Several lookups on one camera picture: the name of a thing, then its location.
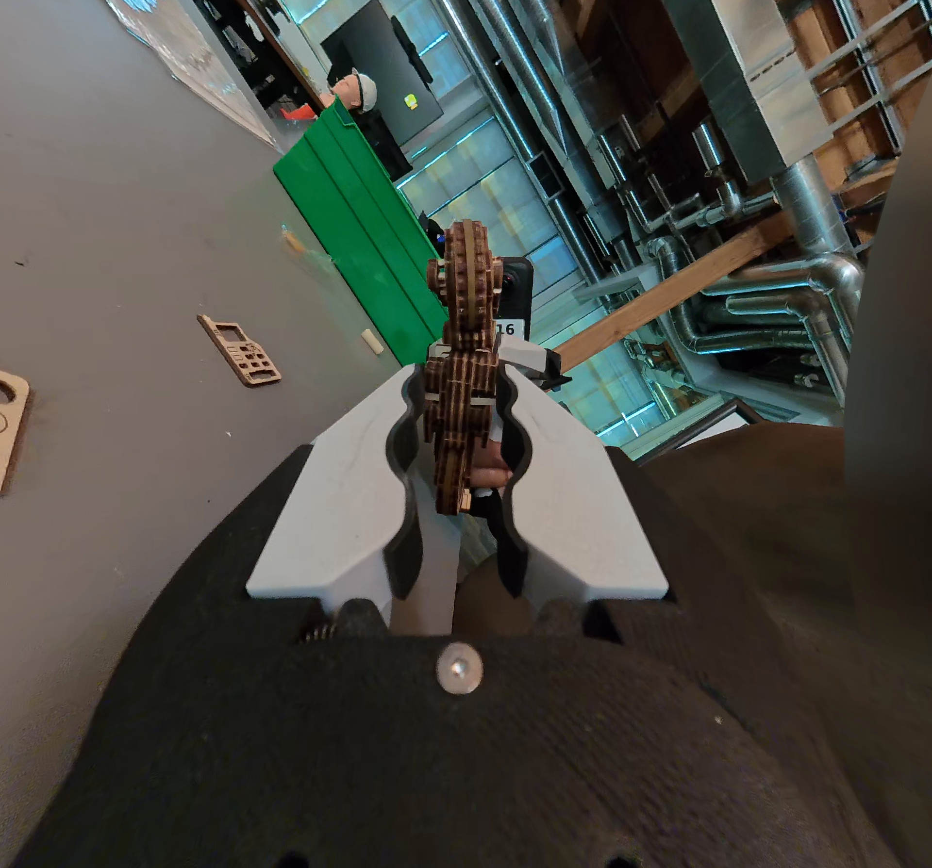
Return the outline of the round silver ventilation duct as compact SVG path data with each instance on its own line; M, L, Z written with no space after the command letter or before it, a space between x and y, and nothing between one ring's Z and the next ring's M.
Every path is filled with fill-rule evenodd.
M572 124L553 82L533 51L508 0L470 0L492 44L512 75L525 104L539 119L542 136L607 243L624 233L616 198L603 183L589 152Z

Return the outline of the black monitor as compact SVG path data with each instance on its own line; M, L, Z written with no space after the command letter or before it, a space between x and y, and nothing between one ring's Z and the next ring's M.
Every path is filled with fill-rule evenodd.
M442 116L431 88L433 75L398 17L389 16L379 0L369 0L325 37L321 47L332 79L356 69L375 81L379 112L400 146Z

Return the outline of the green plastic bin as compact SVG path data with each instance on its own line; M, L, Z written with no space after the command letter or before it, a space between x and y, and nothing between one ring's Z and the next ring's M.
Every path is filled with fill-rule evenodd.
M340 100L273 172L390 352L401 365L424 363L448 320L426 281L435 253Z

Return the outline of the grey desk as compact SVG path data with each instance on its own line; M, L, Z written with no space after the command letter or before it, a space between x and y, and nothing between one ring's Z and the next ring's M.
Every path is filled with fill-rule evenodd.
M72 766L140 621L283 459L398 363L279 154L176 81L104 0L2 1L2 371L33 392L2 496L2 866ZM197 321L279 383L242 385Z

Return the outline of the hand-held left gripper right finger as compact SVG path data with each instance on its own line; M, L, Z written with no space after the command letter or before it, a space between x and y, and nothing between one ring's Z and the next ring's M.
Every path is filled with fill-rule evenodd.
M513 364L499 366L500 452L511 470L499 576L530 604L659 600L669 583L608 448Z

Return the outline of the person's brown garment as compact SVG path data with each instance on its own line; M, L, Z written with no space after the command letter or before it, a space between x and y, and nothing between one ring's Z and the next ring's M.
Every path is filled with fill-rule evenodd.
M845 428L755 426L648 469L764 597L873 825L930 866L930 152L868 263Z

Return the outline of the rectangular silver duct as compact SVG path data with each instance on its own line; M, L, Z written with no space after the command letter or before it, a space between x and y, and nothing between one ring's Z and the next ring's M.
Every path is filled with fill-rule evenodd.
M831 138L775 0L662 0L716 124L750 183Z

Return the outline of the wooden sheet fragment oval cutouts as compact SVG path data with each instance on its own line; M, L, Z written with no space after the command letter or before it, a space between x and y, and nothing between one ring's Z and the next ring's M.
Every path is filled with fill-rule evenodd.
M1 371L1 495L10 486L23 441L33 392L21 376Z

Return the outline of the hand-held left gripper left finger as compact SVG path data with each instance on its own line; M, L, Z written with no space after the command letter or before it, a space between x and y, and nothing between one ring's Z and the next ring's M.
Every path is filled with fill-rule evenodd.
M247 581L256 599L404 600L423 561L410 469L423 367L408 365L311 446Z

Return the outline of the small clear plastic bag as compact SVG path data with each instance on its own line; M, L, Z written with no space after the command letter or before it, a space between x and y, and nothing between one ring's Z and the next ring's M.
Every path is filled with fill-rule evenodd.
M281 244L284 254L297 268L316 281L340 280L340 272L333 258L319 243L301 238L292 228L283 224Z

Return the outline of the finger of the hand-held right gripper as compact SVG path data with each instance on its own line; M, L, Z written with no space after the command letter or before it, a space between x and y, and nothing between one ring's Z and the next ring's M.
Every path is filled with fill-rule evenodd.
M562 359L554 350L523 339L497 339L501 364L517 367L530 382L544 392L558 390L572 381L562 372Z

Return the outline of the slotted wooden sheet fragment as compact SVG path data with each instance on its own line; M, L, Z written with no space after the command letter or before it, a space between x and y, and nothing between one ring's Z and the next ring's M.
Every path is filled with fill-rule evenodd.
M238 323L217 322L203 314L197 315L197 321L242 385L272 385L282 380L283 376L262 346Z

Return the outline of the wooden beam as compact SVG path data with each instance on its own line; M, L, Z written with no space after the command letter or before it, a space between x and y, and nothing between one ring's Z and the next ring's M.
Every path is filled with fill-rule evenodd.
M793 225L787 213L781 211L734 236L559 345L555 353L561 359L561 373L568 373L717 280L743 268L792 234Z

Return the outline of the wooden puzzle robot model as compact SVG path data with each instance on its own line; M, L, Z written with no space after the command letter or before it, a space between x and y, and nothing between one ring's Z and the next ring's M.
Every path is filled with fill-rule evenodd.
M427 271L428 286L449 319L424 365L423 431L425 442L433 445L436 510L455 516L471 507L474 449L488 442L492 426L504 270L480 222L454 222L444 249Z

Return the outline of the clear plastic wrapper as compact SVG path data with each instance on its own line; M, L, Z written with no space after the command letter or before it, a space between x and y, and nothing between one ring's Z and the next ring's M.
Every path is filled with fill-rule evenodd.
M171 76L276 152L273 123L192 0L104 0Z

